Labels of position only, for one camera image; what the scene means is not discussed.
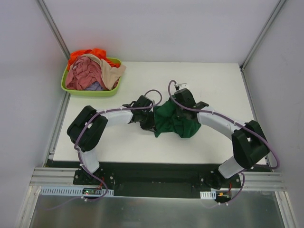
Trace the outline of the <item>dark green t shirt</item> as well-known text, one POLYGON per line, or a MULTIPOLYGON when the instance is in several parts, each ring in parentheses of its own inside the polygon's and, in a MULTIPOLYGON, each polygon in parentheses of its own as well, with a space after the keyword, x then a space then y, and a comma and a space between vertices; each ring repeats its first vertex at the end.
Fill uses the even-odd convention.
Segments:
POLYGON ((198 132, 201 124, 181 116, 177 110, 177 105, 170 99, 163 105, 154 107, 154 136, 156 138, 161 133, 176 133, 180 138, 191 138, 198 132))

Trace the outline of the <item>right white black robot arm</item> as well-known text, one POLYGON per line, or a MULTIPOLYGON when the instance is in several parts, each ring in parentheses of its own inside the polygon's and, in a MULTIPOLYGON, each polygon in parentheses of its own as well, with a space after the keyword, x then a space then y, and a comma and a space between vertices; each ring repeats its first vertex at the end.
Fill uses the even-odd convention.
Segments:
POLYGON ((258 122, 237 122, 216 112, 205 102, 196 103, 190 90, 177 90, 173 99, 187 118, 208 126, 226 136, 232 142, 233 155, 223 162, 214 175, 214 183, 225 187, 231 177, 250 169, 270 153, 267 140, 258 122))

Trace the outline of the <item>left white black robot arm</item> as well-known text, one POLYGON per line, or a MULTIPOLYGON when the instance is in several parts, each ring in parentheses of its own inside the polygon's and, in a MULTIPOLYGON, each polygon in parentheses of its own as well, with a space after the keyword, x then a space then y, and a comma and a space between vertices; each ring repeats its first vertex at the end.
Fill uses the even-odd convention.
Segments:
POLYGON ((91 185, 100 181, 100 167, 95 147, 106 128, 144 122, 155 102, 142 95, 130 104, 115 109, 98 111, 92 106, 85 106, 67 129, 67 135, 74 144, 80 167, 85 171, 84 179, 91 185))

